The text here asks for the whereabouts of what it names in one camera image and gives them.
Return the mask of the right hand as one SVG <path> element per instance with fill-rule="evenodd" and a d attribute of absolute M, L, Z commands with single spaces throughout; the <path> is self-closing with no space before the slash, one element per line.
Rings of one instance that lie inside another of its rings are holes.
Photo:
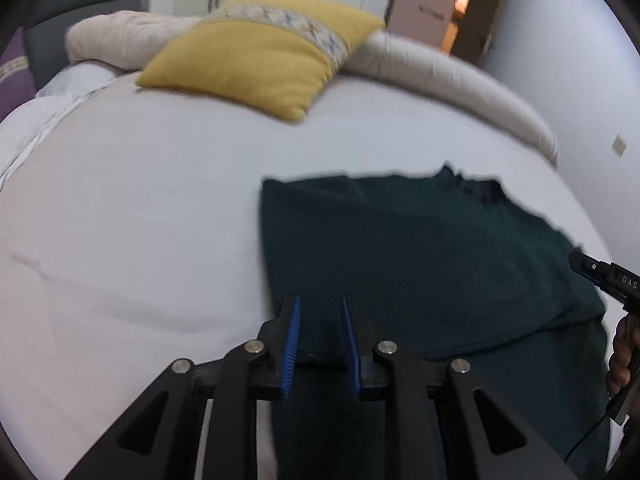
<path fill-rule="evenodd" d="M 613 354 L 608 361 L 606 386 L 610 396 L 615 396 L 630 382 L 629 369 L 632 352 L 639 348 L 639 320 L 627 314 L 617 324 L 613 339 Z"/>

